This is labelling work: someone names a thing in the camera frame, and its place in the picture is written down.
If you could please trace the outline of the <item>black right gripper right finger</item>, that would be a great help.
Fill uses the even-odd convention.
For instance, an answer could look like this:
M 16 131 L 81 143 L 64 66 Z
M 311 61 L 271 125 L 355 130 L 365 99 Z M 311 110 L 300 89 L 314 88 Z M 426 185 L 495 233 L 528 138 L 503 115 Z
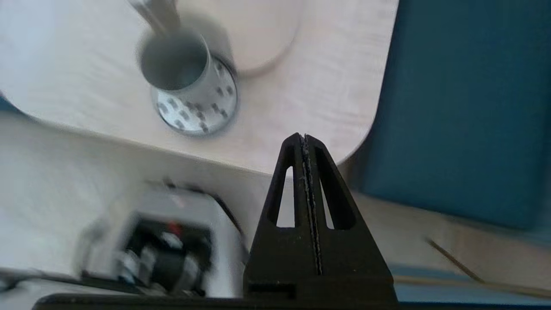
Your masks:
M 311 235 L 317 272 L 326 277 L 389 279 L 368 226 L 327 147 L 304 137 Z

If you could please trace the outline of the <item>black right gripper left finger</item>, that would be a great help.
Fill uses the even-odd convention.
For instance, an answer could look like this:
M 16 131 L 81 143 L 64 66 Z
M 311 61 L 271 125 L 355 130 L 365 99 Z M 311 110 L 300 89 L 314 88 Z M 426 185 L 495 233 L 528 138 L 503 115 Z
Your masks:
M 318 275 L 315 224 L 305 171 L 304 137 L 281 146 L 243 276 L 246 298 L 294 299 L 301 281 Z M 294 226 L 277 224 L 287 170 L 293 171 Z

